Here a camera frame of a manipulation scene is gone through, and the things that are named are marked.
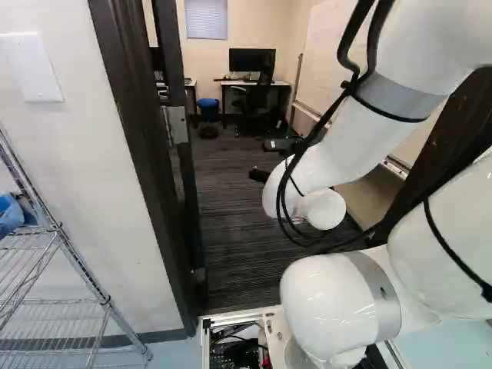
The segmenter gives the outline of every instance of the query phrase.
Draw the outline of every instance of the metal bracket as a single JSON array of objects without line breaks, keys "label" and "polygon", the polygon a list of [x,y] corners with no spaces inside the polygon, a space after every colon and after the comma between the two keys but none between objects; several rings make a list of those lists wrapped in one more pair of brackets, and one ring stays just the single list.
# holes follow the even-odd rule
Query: metal bracket
[{"label": "metal bracket", "polygon": [[164,106],[162,110],[171,145],[189,142],[185,107]]}]

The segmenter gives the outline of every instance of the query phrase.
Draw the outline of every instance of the metal wire shelving rack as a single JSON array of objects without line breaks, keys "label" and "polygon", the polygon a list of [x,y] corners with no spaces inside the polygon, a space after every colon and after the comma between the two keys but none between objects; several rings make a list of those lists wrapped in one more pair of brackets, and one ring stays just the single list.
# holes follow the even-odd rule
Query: metal wire shelving rack
[{"label": "metal wire shelving rack", "polygon": [[[62,224],[53,218],[2,128],[0,159],[38,222],[0,241],[0,367],[146,367],[151,351],[95,279]],[[63,253],[93,298],[29,298],[32,286],[57,252]],[[109,322],[119,327],[130,346],[101,348]]]}]

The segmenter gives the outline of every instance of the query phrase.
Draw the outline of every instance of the whiteboard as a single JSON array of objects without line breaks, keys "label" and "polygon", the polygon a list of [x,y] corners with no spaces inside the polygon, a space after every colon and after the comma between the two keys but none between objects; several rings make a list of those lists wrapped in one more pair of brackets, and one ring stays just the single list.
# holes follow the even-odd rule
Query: whiteboard
[{"label": "whiteboard", "polygon": [[[337,49],[356,4],[357,0],[327,0],[311,9],[296,101],[306,105],[320,116],[343,91],[340,83],[343,80],[350,80],[352,76],[351,71],[338,63]],[[362,25],[349,53],[351,60],[361,67],[361,71],[367,67],[367,31],[371,18],[372,13]],[[425,122],[420,123],[417,130],[390,156],[411,168],[443,107],[444,104]]]}]

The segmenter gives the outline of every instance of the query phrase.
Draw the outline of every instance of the blue trash can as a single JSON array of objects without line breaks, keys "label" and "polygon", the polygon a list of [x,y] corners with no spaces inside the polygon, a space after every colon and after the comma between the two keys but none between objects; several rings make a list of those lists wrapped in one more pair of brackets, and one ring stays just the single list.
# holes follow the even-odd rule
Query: blue trash can
[{"label": "blue trash can", "polygon": [[201,98],[197,101],[203,121],[218,121],[218,100],[216,98]]}]

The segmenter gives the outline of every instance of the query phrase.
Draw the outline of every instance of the dark door frame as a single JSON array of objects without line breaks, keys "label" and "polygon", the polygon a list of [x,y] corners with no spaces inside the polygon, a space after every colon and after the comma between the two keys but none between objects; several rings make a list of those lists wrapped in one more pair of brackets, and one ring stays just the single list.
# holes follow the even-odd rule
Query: dark door frame
[{"label": "dark door frame", "polygon": [[[176,1],[152,0],[151,3],[158,47],[161,49],[165,64],[165,80],[169,87],[167,106],[183,107],[186,110],[188,104]],[[197,292],[200,299],[204,301],[207,298],[207,271],[205,270],[204,250],[201,242],[200,209],[198,208],[198,192],[191,147],[190,112],[186,111],[185,116],[188,141],[176,144],[184,189],[184,222],[187,228],[185,240],[189,245],[191,265],[198,283]]]},{"label": "dark door frame", "polygon": [[[171,3],[175,7],[174,1],[163,2],[166,6]],[[198,324],[198,302],[187,255],[185,224],[176,217],[178,196],[151,66],[142,3],[140,0],[88,0],[88,4],[169,283],[184,331],[191,337]]]}]

